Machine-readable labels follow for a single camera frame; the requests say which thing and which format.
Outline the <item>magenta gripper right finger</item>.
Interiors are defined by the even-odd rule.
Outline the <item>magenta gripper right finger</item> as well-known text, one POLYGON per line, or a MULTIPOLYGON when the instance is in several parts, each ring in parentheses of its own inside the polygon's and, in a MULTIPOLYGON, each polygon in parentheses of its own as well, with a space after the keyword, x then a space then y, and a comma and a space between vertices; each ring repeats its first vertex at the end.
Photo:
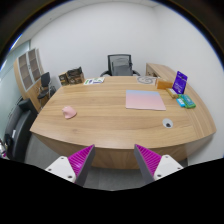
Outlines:
POLYGON ((134 155, 145 183, 152 183, 183 168, 169 155, 159 155, 140 145, 134 146, 134 155))

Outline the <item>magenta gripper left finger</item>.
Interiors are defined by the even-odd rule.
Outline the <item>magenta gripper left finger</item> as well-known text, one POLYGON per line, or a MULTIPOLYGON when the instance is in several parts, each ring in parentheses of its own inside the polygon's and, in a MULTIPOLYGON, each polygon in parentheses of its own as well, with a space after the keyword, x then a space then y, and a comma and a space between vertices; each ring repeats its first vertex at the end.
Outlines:
POLYGON ((46 171, 83 187, 94 157, 95 145, 90 145, 69 157, 60 156, 46 171))

